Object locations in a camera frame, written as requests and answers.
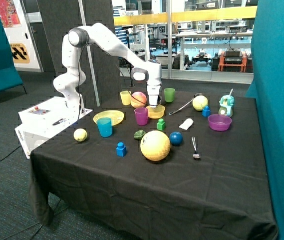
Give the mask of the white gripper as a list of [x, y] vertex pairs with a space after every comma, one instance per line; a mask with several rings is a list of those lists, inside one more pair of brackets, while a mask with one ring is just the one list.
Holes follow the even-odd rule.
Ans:
[[156, 106], [161, 104], [161, 91], [160, 85], [147, 85], [147, 94], [149, 99], [149, 106], [155, 110]]

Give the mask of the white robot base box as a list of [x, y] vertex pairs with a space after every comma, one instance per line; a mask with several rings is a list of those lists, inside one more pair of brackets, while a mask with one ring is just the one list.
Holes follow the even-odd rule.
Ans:
[[[18, 114], [22, 124], [15, 128], [15, 132], [26, 158], [30, 158], [32, 150], [90, 112], [92, 112], [91, 109], [85, 108], [80, 116], [71, 116], [66, 106], [66, 100], [59, 96], [54, 96], [20, 111]], [[53, 126], [52, 124], [59, 119], [66, 119], [66, 121]]]

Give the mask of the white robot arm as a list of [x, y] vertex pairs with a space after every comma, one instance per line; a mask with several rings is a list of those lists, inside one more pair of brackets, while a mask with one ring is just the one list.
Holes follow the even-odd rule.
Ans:
[[132, 65], [131, 77], [136, 81], [146, 82], [150, 107], [155, 108], [161, 103], [161, 64], [142, 60], [108, 27], [95, 23], [92, 26], [72, 28], [63, 37], [61, 60], [66, 72], [55, 78], [53, 85], [63, 94], [65, 110], [70, 116], [76, 117], [85, 112], [82, 95], [76, 88], [86, 80], [80, 59], [82, 51], [88, 46], [94, 46], [99, 51], [98, 54], [89, 54], [90, 67], [93, 67], [95, 61], [101, 62], [105, 56], [124, 58]]

